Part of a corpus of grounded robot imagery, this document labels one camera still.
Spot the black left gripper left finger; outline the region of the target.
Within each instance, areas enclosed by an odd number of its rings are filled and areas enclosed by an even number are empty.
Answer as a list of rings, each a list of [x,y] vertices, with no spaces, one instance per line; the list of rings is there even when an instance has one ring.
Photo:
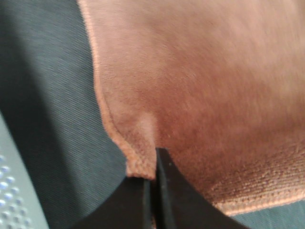
[[[73,229],[151,229],[151,184],[143,178],[125,178],[93,213]]]

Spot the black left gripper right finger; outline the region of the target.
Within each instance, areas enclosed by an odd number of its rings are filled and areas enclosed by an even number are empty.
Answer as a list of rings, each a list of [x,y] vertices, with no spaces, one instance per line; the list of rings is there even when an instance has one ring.
[[[153,216],[158,229],[246,229],[225,215],[185,179],[163,148],[156,149],[157,173],[152,183]]]

